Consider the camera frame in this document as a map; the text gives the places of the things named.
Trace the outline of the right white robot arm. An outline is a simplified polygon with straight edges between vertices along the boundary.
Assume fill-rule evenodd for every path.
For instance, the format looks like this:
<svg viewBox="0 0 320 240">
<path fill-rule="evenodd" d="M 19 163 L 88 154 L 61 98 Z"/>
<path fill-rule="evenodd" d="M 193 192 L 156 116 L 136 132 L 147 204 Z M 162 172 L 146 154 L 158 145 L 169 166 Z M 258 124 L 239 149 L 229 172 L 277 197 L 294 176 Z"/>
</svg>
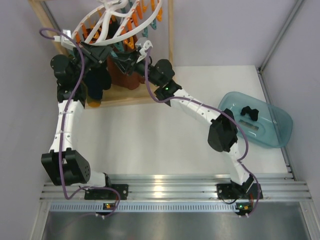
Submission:
<svg viewBox="0 0 320 240">
<path fill-rule="evenodd" d="M 181 110 L 208 127 L 207 142 L 216 152 L 223 153 L 230 173 L 231 195 L 243 199 L 250 195 L 252 188 L 257 188 L 256 197 L 261 197 L 261 185 L 257 177 L 242 163 L 249 149 L 240 153 L 238 132 L 243 132 L 236 123 L 231 110 L 219 110 L 197 100 L 174 81 L 175 72 L 167 59 L 150 63 L 150 50 L 146 55 L 137 51 L 113 53 L 115 65 L 126 75 L 137 73 L 145 78 L 147 91 L 157 103 Z"/>
</svg>

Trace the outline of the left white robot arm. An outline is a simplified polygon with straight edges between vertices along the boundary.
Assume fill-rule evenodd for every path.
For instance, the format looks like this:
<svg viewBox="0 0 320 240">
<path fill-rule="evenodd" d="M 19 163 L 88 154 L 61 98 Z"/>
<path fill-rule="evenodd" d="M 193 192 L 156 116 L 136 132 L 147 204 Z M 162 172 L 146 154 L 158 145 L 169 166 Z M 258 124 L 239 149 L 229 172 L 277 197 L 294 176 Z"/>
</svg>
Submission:
<svg viewBox="0 0 320 240">
<path fill-rule="evenodd" d="M 103 91 L 110 87 L 102 78 L 108 74 L 105 63 L 111 47 L 82 42 L 73 55 L 58 54 L 50 65 L 57 83 L 58 120 L 53 142 L 42 154 L 41 164 L 55 186 L 90 186 L 103 199 L 113 194 L 106 173 L 91 170 L 90 163 L 76 149 L 78 123 L 87 100 L 86 83 Z"/>
</svg>

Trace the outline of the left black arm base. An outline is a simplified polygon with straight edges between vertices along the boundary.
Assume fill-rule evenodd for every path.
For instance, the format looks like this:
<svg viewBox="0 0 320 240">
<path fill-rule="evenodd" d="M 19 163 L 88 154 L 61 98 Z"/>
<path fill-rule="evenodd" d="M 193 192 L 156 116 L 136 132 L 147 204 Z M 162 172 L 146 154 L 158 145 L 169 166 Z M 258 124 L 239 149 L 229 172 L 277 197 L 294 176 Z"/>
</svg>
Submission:
<svg viewBox="0 0 320 240">
<path fill-rule="evenodd" d="M 102 204 L 103 212 L 99 212 L 99 214 L 105 215 L 115 211 L 119 201 L 127 200 L 128 194 L 128 184 L 112 184 L 111 187 L 94 187 L 85 190 L 84 199 L 105 201 Z"/>
</svg>

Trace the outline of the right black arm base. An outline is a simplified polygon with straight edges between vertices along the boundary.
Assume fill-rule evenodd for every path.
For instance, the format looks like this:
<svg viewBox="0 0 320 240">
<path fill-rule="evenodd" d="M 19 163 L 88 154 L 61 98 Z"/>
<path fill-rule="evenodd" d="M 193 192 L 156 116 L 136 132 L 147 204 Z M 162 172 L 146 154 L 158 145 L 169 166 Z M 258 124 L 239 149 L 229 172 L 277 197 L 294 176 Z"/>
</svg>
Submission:
<svg viewBox="0 0 320 240">
<path fill-rule="evenodd" d="M 261 186 L 239 186 L 235 183 L 220 183 L 216 186 L 217 197 L 227 205 L 235 205 L 235 213 L 239 217 L 247 217 L 253 211 L 256 200 L 264 198 Z"/>
</svg>

